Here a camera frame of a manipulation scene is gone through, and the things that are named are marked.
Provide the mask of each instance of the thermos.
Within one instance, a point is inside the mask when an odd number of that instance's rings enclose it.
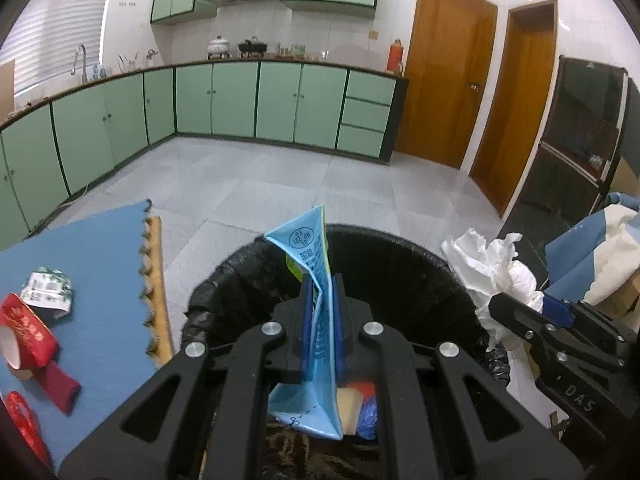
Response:
[[[389,59],[386,62],[386,69],[389,72],[396,73],[402,63],[402,54],[404,54],[404,46],[402,41],[395,40],[389,47]]]

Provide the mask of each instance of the trash bin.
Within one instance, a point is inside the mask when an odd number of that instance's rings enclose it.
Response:
[[[326,237],[332,273],[342,274],[349,297],[369,303],[376,321],[421,345],[457,343],[506,387],[506,352],[498,347],[485,354],[488,335],[473,301],[443,259],[402,238],[356,226],[328,224]],[[285,253],[257,237],[193,291],[182,346],[235,342],[245,330],[268,321],[277,304],[299,293],[300,282],[287,268]],[[271,418],[262,478],[377,479],[377,444],[357,437],[316,439]]]

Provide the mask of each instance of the window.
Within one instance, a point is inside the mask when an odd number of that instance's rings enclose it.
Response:
[[[31,0],[27,4],[0,49],[0,64],[15,59],[14,93],[71,70],[81,43],[87,64],[98,63],[105,1]]]

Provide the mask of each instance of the faucet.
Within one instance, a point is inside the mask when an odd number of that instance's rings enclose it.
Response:
[[[86,48],[83,44],[80,44],[78,48],[76,48],[76,57],[74,58],[74,67],[71,69],[71,75],[76,74],[76,64],[78,63],[80,49],[82,49],[82,84],[84,84],[86,83]]]

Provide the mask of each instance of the white pot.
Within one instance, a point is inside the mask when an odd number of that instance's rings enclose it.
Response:
[[[217,39],[209,41],[207,46],[207,54],[228,54],[229,42],[222,36],[218,36]]]

